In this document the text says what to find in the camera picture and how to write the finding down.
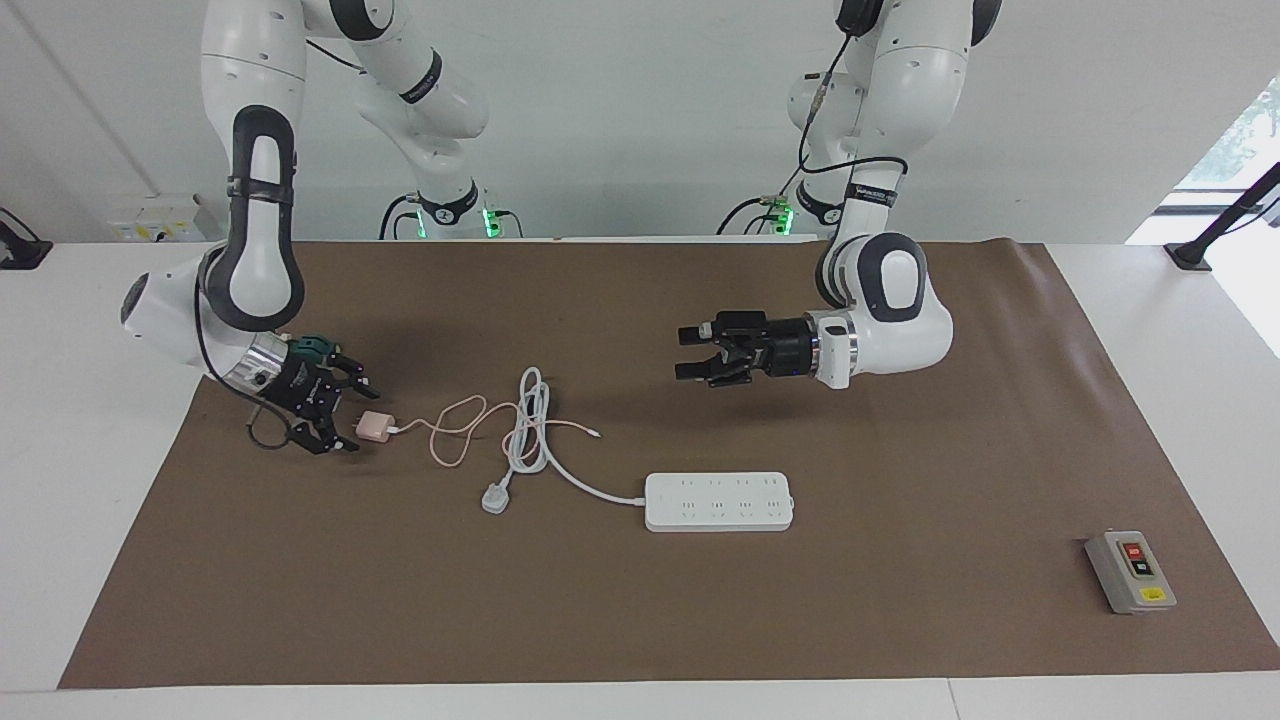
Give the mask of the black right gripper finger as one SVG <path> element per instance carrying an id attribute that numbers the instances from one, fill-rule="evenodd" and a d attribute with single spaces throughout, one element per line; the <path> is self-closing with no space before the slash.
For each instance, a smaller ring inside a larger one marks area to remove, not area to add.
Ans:
<path id="1" fill-rule="evenodd" d="M 379 400 L 381 393 L 375 389 L 367 378 L 362 363 L 335 350 L 330 354 L 330 369 L 340 374 L 334 379 L 334 386 L 339 389 L 352 389 L 357 395 L 370 400 Z"/>
<path id="2" fill-rule="evenodd" d="M 288 428 L 288 441 L 298 445 L 312 455 L 324 455 L 333 451 L 357 452 L 360 443 L 346 438 L 337 432 L 330 416 L 307 419 L 296 416 Z"/>

